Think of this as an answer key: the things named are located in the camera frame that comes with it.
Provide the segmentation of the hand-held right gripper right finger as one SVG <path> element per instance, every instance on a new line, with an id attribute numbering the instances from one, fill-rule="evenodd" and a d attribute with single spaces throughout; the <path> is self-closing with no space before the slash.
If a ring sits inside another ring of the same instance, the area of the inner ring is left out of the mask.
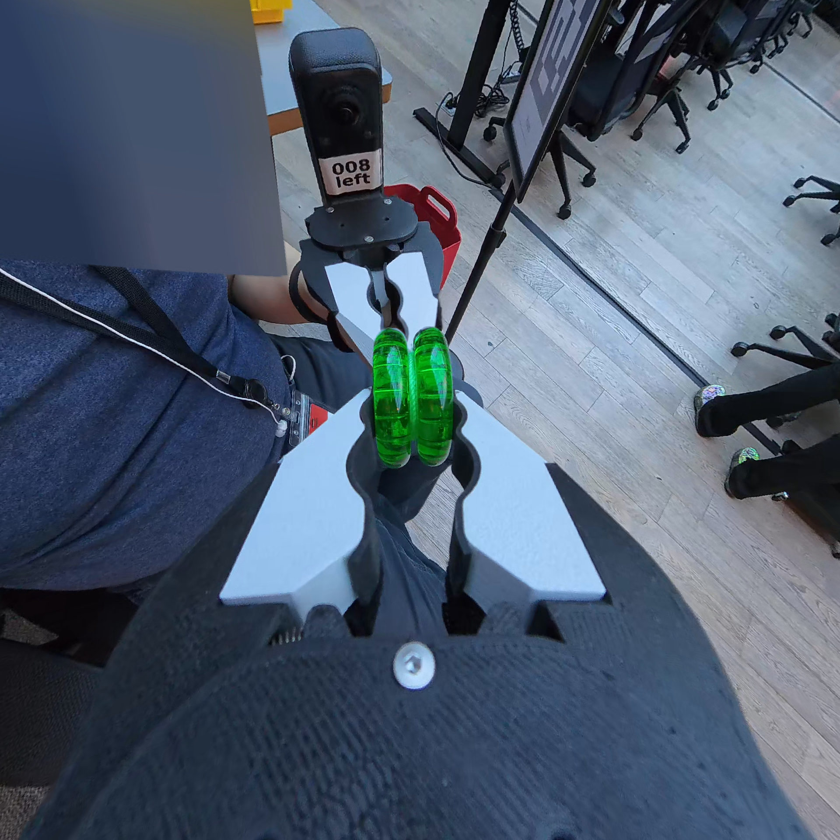
<path id="1" fill-rule="evenodd" d="M 476 634 L 498 607 L 529 624 L 539 604 L 605 597 L 549 464 L 464 392 L 451 450 L 461 489 L 446 574 L 451 634 Z"/>

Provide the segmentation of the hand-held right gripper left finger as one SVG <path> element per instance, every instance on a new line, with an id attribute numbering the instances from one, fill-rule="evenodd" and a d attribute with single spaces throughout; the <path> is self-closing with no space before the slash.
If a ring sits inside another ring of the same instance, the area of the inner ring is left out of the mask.
<path id="1" fill-rule="evenodd" d="M 382 599 L 381 474 L 365 388 L 281 460 L 221 603 L 284 605 L 299 623 L 313 608 L 332 606 L 352 634 L 373 635 Z"/>

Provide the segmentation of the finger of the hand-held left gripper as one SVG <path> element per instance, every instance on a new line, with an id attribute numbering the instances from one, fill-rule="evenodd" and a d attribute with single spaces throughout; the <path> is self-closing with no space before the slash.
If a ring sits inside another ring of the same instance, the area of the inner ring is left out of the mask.
<path id="1" fill-rule="evenodd" d="M 395 257 L 385 266 L 385 279 L 397 291 L 396 312 L 405 335 L 417 335 L 436 327 L 438 300 L 421 253 L 402 253 Z"/>
<path id="2" fill-rule="evenodd" d="M 342 339 L 372 366 L 375 339 L 392 324 L 384 272 L 370 272 L 349 262 L 327 266 L 325 270 Z"/>

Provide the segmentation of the green translucent yoyo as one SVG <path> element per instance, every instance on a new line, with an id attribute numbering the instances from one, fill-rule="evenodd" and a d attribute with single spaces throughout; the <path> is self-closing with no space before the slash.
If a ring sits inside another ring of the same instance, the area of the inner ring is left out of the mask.
<path id="1" fill-rule="evenodd" d="M 398 329 L 374 341 L 372 399 L 375 442 L 385 467 L 404 467 L 412 455 L 440 466 L 452 445 L 454 385 L 445 336 L 421 330 L 409 346 Z"/>

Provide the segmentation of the person's left forearm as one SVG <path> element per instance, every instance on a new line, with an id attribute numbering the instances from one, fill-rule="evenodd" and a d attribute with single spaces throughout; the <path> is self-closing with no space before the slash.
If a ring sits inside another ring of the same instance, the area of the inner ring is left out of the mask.
<path id="1" fill-rule="evenodd" d="M 279 325 L 316 323 L 329 312 L 312 296 L 305 276 L 227 276 L 228 298 L 253 320 Z"/>

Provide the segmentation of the red plastic bin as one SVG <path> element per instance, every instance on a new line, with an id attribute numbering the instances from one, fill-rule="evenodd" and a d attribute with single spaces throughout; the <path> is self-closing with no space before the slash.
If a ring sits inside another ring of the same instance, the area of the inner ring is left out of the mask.
<path id="1" fill-rule="evenodd" d="M 418 221 L 429 225 L 443 251 L 442 279 L 439 286 L 442 288 L 455 262 L 461 243 L 455 205 L 445 194 L 431 185 L 423 188 L 407 183 L 386 185 L 384 194 L 411 204 Z"/>

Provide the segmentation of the red and black badge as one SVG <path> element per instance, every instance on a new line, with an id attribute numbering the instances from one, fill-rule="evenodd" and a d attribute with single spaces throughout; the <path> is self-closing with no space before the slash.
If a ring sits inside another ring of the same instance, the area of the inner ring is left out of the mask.
<path id="1" fill-rule="evenodd" d="M 299 446 L 331 417 L 331 412 L 309 395 L 292 389 L 288 414 L 287 449 Z"/>

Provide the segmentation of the grey top table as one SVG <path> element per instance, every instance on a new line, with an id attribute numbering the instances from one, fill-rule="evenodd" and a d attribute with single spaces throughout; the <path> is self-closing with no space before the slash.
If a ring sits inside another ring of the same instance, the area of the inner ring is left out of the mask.
<path id="1" fill-rule="evenodd" d="M 302 127 L 288 66 L 291 41 L 301 32 L 339 27 L 313 1 L 294 1 L 285 12 L 282 23 L 259 24 L 255 27 L 269 135 L 272 139 Z"/>

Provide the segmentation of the person's blue shirt torso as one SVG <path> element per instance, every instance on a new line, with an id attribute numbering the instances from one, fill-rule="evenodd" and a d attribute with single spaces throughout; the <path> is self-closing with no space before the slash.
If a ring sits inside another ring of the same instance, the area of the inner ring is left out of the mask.
<path id="1" fill-rule="evenodd" d="M 133 344 L 2 301 L 2 587 L 128 585 L 178 560 L 287 441 L 276 345 L 222 275 L 132 269 L 192 350 L 275 415 Z"/>

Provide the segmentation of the yellow plastic bin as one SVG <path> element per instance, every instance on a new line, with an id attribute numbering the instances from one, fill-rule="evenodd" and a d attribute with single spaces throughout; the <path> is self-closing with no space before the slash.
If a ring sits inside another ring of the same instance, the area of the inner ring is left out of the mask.
<path id="1" fill-rule="evenodd" d="M 308 12 L 311 5 L 309 1 L 250 1 L 255 26 L 282 25 L 289 15 Z"/>

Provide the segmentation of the black sign board stand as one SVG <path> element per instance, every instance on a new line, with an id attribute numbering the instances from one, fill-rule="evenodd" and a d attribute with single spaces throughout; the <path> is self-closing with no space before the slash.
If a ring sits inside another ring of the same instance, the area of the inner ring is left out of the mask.
<path id="1" fill-rule="evenodd" d="M 548 2 L 543 9 L 535 43 L 502 125 L 508 148 L 509 185 L 450 319 L 447 341 L 456 335 L 490 258 L 504 240 L 514 203 L 524 199 L 560 127 L 610 6 L 607 1 L 562 1 Z"/>

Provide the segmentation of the black desk frame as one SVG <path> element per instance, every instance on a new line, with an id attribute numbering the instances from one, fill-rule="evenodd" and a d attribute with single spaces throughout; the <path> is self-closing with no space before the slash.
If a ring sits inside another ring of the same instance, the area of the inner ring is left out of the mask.
<path id="1" fill-rule="evenodd" d="M 500 115 L 509 99 L 503 90 L 504 81 L 516 80 L 511 74 L 513 66 L 503 68 L 497 81 L 488 84 L 492 60 L 501 41 L 506 24 L 514 38 L 518 53 L 515 60 L 524 57 L 522 33 L 518 21 L 518 3 L 489 1 L 481 20 L 476 43 L 472 49 L 465 78 L 457 93 L 444 95 L 436 112 L 416 109 L 414 118 L 433 134 L 450 163 L 457 159 L 472 172 L 463 177 L 472 183 L 502 188 L 506 177 L 503 170 L 493 171 L 467 145 L 467 135 L 473 122 L 486 120 L 484 139 L 493 142 L 505 119 Z"/>

